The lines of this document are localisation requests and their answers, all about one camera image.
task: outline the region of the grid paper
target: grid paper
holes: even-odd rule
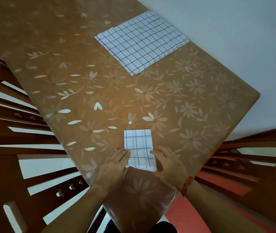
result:
[[[151,130],[124,130],[124,148],[131,151],[126,167],[147,171],[157,171],[153,150]]]
[[[95,38],[131,75],[190,41],[154,11],[146,11]]]

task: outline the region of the left hand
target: left hand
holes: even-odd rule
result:
[[[95,184],[104,195],[111,192],[124,179],[128,168],[125,168],[130,157],[130,151],[124,148],[116,149],[101,165]]]

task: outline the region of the floral tablecloth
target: floral tablecloth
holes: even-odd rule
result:
[[[151,129],[195,175],[259,98],[192,42],[130,76],[94,36],[146,10],[136,0],[0,0],[1,56],[89,185],[130,129]],[[130,168],[104,207],[122,232],[147,232],[176,195]]]

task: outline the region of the right hand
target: right hand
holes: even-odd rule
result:
[[[177,155],[173,153],[170,148],[161,145],[156,146],[150,153],[153,154],[163,166],[163,171],[154,172],[155,176],[170,187],[181,192],[183,183],[189,175]]]

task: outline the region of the wooden chair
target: wooden chair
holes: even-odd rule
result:
[[[241,154],[239,148],[276,147],[276,129],[248,138],[224,142],[202,168],[202,172],[216,175],[243,186],[251,191],[240,196],[207,180],[196,177],[233,201],[267,217],[276,224],[276,165],[265,166],[250,161],[276,164],[276,157]]]
[[[32,105],[30,98],[2,82],[21,89],[19,82],[0,58],[0,92]],[[36,109],[0,98],[0,145],[59,144],[54,135],[14,132],[8,127],[51,131]],[[85,190],[88,185],[79,175],[46,190],[30,195],[27,188],[78,172],[67,168],[24,179],[18,155],[66,155],[64,150],[0,147],[0,233],[14,232],[4,211],[11,208],[23,232],[41,232],[46,226],[43,217]],[[97,231],[106,212],[102,209],[88,232]]]

